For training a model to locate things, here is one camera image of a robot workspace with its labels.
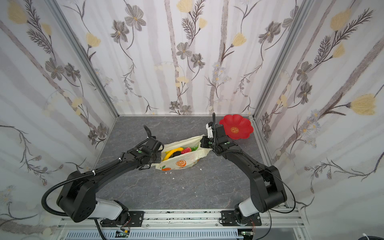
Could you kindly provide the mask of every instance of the table surface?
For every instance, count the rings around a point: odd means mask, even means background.
[[[223,117],[216,117],[219,122]],[[118,117],[97,162],[100,167],[117,159],[121,152],[146,138],[143,125],[164,144],[207,134],[205,125],[212,117]],[[255,135],[235,140],[239,146],[263,163]],[[151,167],[127,172],[102,188],[96,196],[119,200],[129,209],[226,209],[250,196],[248,177],[232,162],[212,151],[193,167],[160,171]]]

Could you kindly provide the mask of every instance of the wall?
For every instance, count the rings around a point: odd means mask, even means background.
[[[252,114],[301,1],[58,3],[120,114],[178,115]]]
[[[313,240],[384,236],[383,13],[316,0],[257,115]]]
[[[50,239],[43,193],[94,166],[114,117],[44,1],[0,6],[0,238]]]

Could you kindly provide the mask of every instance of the red plate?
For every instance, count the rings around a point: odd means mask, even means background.
[[[224,125],[225,133],[235,140],[249,138],[253,132],[251,121],[238,114],[226,115],[219,123]]]

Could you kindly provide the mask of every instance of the cable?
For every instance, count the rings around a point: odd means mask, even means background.
[[[72,178],[70,180],[65,180],[64,182],[61,182],[59,184],[56,184],[55,186],[51,187],[50,189],[48,189],[43,197],[41,198],[41,205],[43,206],[43,208],[49,212],[50,214],[53,214],[53,215],[58,215],[58,216],[63,216],[63,217],[67,217],[68,215],[65,213],[65,212],[59,212],[59,211],[56,211],[56,210],[53,210],[52,208],[50,208],[47,204],[47,197],[48,195],[53,192],[55,189],[67,184],[67,183],[70,183],[70,182],[73,182],[73,181],[76,181],[76,180],[80,180],[80,179],[83,179],[83,178],[86,178],[86,177],[90,177],[90,176],[94,176],[95,174],[98,174],[98,173],[101,173],[101,172],[104,172],[106,170],[109,170],[110,168],[112,167],[115,167],[116,165],[118,165],[120,162],[116,162],[108,167],[105,167],[103,169],[100,169],[100,170],[96,170],[94,173],[91,172],[89,174],[83,174],[82,176],[79,176],[79,177],[76,177],[76,178]]]
[[[271,217],[271,213],[269,212],[269,210],[268,210],[268,213],[269,213],[269,219],[271,220],[271,224],[269,225],[268,232],[266,232],[266,234],[264,234],[264,236],[259,237],[259,238],[255,239],[255,240],[259,240],[259,239],[262,239],[263,237],[267,236],[268,233],[269,233],[269,231],[271,230],[271,227],[272,227],[272,217]]]
[[[123,226],[120,227],[120,230],[121,230],[121,231],[123,231],[123,232],[126,231],[125,229],[123,229],[123,227],[125,227],[127,224],[129,224],[129,222],[131,221],[131,219],[132,219],[132,218],[130,217],[130,218],[129,218],[129,221],[126,222]]]
[[[288,214],[288,213],[291,213],[291,212],[293,212],[293,210],[295,209],[295,207],[296,207],[296,199],[295,199],[295,195],[293,194],[293,192],[292,192],[292,190],[290,189],[290,187],[288,187],[288,185],[283,181],[283,180],[281,180],[279,177],[277,177],[276,175],[274,175],[273,173],[271,173],[271,172],[269,172],[269,171],[266,171],[266,172],[268,172],[268,173],[270,173],[270,174],[272,174],[273,176],[275,176],[277,179],[279,179],[288,189],[289,189],[289,191],[291,192],[291,194],[292,194],[292,196],[293,196],[293,201],[294,201],[294,205],[293,205],[293,208],[289,211],[289,212],[280,212],[280,211],[277,211],[277,210],[273,210],[273,209],[271,209],[272,211],[275,211],[275,212],[279,212],[279,213],[281,213],[281,214]]]
[[[99,234],[100,234],[100,237],[102,240],[107,240],[105,237],[104,237],[104,234],[102,233],[101,229],[100,229],[100,225],[99,225],[99,222],[97,221],[97,219],[94,219],[95,220],[95,224],[96,224],[96,227],[97,227],[97,230],[99,231]]]

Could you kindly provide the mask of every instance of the plastic bag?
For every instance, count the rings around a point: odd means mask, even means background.
[[[164,150],[161,152],[162,162],[155,164],[156,169],[162,170],[162,171],[169,171],[174,169],[184,169],[184,168],[192,167],[193,165],[195,165],[200,160],[200,158],[205,157],[208,154],[208,152],[212,150],[208,148],[202,148],[200,146],[201,145],[200,140],[203,138],[203,136],[204,135],[191,137],[186,140],[181,140],[179,142],[165,144]],[[167,155],[166,152],[168,151],[171,151],[178,147],[182,147],[185,149],[187,147],[192,148],[196,146],[199,146],[199,147],[193,152],[187,152],[163,161],[164,157]]]

